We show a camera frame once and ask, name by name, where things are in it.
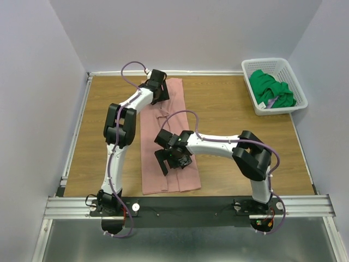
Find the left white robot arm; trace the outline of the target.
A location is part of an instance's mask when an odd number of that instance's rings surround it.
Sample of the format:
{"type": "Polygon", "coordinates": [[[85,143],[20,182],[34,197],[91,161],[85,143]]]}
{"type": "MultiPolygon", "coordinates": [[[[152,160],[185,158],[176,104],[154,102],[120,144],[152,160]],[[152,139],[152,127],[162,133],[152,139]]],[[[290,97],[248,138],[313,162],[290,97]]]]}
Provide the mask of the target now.
{"type": "Polygon", "coordinates": [[[103,131],[107,162],[97,201],[99,208],[110,216],[116,215],[123,207],[122,171],[127,150],[135,138],[137,114],[147,105],[169,99],[167,74],[156,69],[145,72],[147,80],[136,87],[136,92],[120,104],[110,104],[107,111],[103,131]]]}

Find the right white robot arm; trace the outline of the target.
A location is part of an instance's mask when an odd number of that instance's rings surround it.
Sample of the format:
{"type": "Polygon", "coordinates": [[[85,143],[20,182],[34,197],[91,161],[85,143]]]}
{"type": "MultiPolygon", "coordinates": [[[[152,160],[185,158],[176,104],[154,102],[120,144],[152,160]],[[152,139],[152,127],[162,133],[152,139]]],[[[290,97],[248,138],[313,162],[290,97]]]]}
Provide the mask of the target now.
{"type": "Polygon", "coordinates": [[[165,176],[169,169],[188,167],[199,154],[234,160],[242,175],[250,180],[250,211],[262,214],[270,209],[272,193],[268,175],[272,152],[252,132],[245,130],[241,135],[224,138],[203,136],[190,130],[176,135],[161,129],[154,142],[161,147],[154,154],[165,176]]]}

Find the pink printed t shirt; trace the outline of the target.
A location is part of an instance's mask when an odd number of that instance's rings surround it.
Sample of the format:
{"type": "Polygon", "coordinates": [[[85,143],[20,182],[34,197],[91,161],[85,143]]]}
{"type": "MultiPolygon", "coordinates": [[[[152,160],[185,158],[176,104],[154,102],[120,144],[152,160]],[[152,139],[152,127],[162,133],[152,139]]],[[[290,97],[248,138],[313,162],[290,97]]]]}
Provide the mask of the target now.
{"type": "Polygon", "coordinates": [[[142,193],[187,192],[201,188],[200,175],[194,156],[192,163],[184,169],[170,169],[165,176],[154,152],[161,149],[154,140],[161,125],[174,112],[185,110],[183,80],[170,78],[166,80],[169,100],[155,105],[147,105],[140,112],[141,139],[141,174],[142,193]]]}

